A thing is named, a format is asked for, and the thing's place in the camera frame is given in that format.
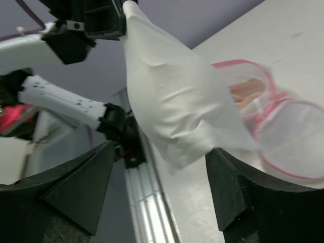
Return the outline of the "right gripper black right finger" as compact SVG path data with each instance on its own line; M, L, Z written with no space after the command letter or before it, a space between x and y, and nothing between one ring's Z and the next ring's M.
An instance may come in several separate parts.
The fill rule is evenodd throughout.
M323 190L290 183L222 149L206 155L218 228L225 242L323 242Z

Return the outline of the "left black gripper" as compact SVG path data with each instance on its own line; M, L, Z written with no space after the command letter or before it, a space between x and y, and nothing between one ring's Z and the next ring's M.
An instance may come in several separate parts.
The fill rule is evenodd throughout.
M82 32L92 39L118 40L126 33L120 0L41 0L56 18L52 33Z

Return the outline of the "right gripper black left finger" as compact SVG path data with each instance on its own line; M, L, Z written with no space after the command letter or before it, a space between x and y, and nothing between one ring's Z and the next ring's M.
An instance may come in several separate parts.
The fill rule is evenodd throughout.
M1 242L89 242L114 163L105 142L42 173L1 185Z

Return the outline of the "mesh laundry bag pink trim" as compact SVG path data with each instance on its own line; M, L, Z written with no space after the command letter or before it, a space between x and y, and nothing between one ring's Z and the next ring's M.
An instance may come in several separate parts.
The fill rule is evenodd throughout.
M323 108L277 88L269 68L234 59L214 63L228 85L259 79L267 91L242 118L260 143L260 159L273 169L301 179L323 178Z

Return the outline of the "white cloth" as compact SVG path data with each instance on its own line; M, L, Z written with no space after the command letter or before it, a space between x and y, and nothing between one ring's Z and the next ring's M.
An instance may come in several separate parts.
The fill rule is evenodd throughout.
M129 102L168 170L214 148L257 150L218 70L154 25L134 1L124 2L123 11Z

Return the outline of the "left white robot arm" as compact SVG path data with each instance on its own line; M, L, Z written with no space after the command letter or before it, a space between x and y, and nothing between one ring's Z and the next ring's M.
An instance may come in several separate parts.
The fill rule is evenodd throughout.
M126 85L121 38L123 1L43 1L54 21L43 21L25 1L18 5L37 24L1 38L1 102L31 104L75 119L126 145L134 121L108 99Z

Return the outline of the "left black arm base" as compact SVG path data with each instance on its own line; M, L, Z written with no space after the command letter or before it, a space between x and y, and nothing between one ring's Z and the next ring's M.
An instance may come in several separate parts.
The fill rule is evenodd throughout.
M114 161L124 160L126 169L133 169L146 162L139 129L134 117L126 122L126 129L119 143L115 143Z

